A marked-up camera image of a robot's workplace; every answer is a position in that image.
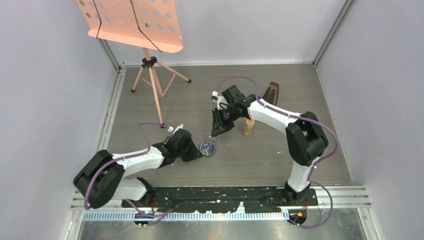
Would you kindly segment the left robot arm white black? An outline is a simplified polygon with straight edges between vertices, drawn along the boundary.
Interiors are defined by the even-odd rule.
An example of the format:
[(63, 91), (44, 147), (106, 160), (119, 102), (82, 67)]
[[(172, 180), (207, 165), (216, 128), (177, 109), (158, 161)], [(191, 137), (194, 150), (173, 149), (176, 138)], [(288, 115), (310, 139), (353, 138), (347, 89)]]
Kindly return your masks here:
[(153, 187), (142, 177), (128, 176), (170, 166), (176, 159), (188, 163), (201, 157), (191, 133), (180, 128), (163, 142), (143, 150), (124, 154), (111, 154), (106, 149), (96, 152), (75, 176), (73, 185), (84, 197), (86, 210), (99, 209), (111, 200), (148, 207), (156, 194)]

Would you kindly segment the blue round pill box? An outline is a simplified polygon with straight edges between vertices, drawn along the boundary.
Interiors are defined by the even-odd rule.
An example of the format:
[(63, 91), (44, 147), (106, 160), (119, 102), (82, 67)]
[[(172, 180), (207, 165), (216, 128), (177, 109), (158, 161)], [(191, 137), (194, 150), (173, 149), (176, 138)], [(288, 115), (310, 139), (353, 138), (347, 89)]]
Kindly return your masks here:
[(204, 157), (210, 157), (215, 154), (219, 140), (209, 133), (205, 135), (205, 141), (199, 145), (199, 151)]

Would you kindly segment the clear pill bottle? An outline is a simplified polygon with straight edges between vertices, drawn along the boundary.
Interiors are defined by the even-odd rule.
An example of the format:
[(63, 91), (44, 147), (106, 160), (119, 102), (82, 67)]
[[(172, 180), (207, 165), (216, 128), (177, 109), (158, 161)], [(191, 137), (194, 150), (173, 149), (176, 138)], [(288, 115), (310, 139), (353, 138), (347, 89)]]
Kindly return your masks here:
[(253, 119), (247, 119), (244, 125), (243, 134), (251, 136), (255, 129), (255, 121)]

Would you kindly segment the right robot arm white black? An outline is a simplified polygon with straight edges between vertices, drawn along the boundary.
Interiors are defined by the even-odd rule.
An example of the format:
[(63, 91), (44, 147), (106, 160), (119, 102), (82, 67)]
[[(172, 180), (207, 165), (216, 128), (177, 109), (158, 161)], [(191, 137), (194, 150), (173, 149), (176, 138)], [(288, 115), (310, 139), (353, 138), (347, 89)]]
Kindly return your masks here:
[(285, 135), (293, 165), (282, 194), (287, 203), (299, 205), (310, 188), (313, 164), (329, 145), (316, 115), (310, 111), (285, 112), (255, 94), (245, 96), (235, 85), (222, 93), (214, 91), (211, 99), (217, 105), (212, 111), (212, 137), (232, 130), (234, 122), (241, 118), (262, 122)]

